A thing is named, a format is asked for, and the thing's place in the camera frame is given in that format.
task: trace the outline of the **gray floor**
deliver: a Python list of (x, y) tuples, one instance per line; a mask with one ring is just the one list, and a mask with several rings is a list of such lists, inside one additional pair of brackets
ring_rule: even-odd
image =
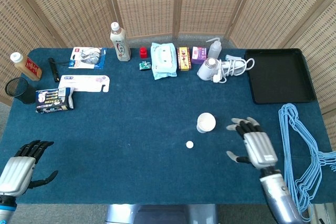
[[(151, 42), (173, 42), (178, 46), (209, 47), (211, 43), (205, 41), (214, 36), (181, 36), (173, 39), (170, 36), (131, 40), (131, 47), (150, 47)], [(221, 38), (223, 48), (233, 48), (233, 44)], [(0, 103), (0, 138), (6, 124), (10, 107)], [(40, 223), (103, 223), (106, 214), (105, 205), (18, 205), (12, 218), (12, 224), (40, 224)], [(221, 205), (219, 207), (219, 221), (221, 224), (272, 224), (275, 223), (266, 205)]]

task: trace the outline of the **plastic bottle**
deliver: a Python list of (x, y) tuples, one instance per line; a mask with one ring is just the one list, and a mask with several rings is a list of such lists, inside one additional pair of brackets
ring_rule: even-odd
[(14, 66), (30, 80), (39, 81), (41, 79), (42, 70), (28, 56), (23, 56), (19, 52), (14, 52), (10, 56)]
[(126, 31), (122, 29), (117, 22), (111, 24), (110, 39), (116, 49), (117, 57), (120, 61), (129, 61), (131, 59), (131, 49), (126, 38)]
[(220, 54), (220, 51), (222, 50), (222, 43), (220, 38), (213, 38), (210, 40), (207, 40), (206, 42), (215, 41), (211, 44), (209, 52), (208, 52), (208, 58), (215, 58), (218, 59), (218, 56)]

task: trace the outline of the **purple box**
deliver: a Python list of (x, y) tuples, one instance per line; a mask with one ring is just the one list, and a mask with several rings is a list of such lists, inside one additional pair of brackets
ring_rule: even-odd
[(202, 65), (205, 60), (206, 60), (206, 48), (193, 47), (191, 63)]

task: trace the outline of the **light blue package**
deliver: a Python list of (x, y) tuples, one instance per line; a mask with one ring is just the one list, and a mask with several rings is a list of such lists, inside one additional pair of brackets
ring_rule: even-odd
[(177, 76), (176, 51), (173, 43), (161, 45), (152, 43), (151, 57), (154, 80), (159, 80), (168, 76)]

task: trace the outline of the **white paper cup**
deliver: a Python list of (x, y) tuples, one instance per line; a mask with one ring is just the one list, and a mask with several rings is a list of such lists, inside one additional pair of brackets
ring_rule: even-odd
[(201, 133), (212, 131), (216, 126), (216, 119), (210, 113), (202, 113), (197, 118), (197, 130)]

